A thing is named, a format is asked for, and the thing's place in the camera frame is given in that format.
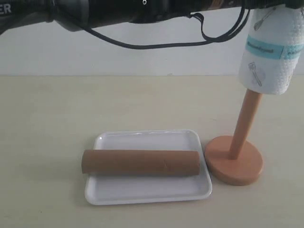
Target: blue label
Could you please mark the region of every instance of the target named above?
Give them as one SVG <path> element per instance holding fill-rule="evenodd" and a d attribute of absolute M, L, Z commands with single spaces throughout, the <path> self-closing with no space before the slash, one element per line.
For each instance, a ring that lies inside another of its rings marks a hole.
<path fill-rule="evenodd" d="M 304 45 L 269 44 L 248 36 L 246 50 L 251 54 L 269 59 L 295 59 L 301 54 Z"/>

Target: white wall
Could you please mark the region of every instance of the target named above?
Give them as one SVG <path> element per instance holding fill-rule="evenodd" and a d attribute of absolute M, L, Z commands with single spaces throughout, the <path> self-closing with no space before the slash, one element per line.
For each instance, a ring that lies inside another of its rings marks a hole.
<path fill-rule="evenodd" d="M 206 33 L 221 35 L 238 14 L 239 9 L 204 12 Z M 132 44 L 202 39 L 199 22 L 187 18 L 97 30 Z M 66 31 L 55 22 L 42 23 L 9 30 L 0 37 L 0 75 L 235 75 L 247 33 L 248 26 L 231 41 L 203 47 L 128 50 L 83 31 Z M 304 74 L 303 64 L 298 65 L 296 74 Z"/>

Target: table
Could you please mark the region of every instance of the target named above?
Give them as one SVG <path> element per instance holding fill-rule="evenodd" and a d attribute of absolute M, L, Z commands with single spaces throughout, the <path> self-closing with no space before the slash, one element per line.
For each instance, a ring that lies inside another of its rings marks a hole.
<path fill-rule="evenodd" d="M 204 146 L 232 134 L 245 88 L 233 76 L 1 76 L 0 225 L 54 228 L 298 228 L 304 205 L 304 77 L 265 95 L 249 140 L 258 182 L 212 178 L 206 200 L 91 206 L 80 163 L 107 131 L 193 129 Z"/>

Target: wooden base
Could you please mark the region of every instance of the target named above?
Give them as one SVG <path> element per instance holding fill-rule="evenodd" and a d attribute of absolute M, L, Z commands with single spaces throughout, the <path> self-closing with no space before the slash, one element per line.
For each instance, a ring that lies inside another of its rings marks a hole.
<path fill-rule="evenodd" d="M 249 185 L 262 172 L 263 159 L 257 148 L 245 142 L 238 159 L 231 159 L 232 136 L 220 136 L 211 140 L 205 148 L 205 159 L 209 170 L 221 181 L 231 185 Z"/>

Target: paper towel holder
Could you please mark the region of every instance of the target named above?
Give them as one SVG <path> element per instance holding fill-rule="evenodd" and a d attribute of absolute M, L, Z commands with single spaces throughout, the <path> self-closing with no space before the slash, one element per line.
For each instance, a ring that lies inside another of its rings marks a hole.
<path fill-rule="evenodd" d="M 231 185 L 249 185 L 260 176 L 263 158 L 259 150 L 246 141 L 262 94 L 246 91 L 233 136 L 220 136 L 205 148 L 209 170 L 219 180 Z"/>

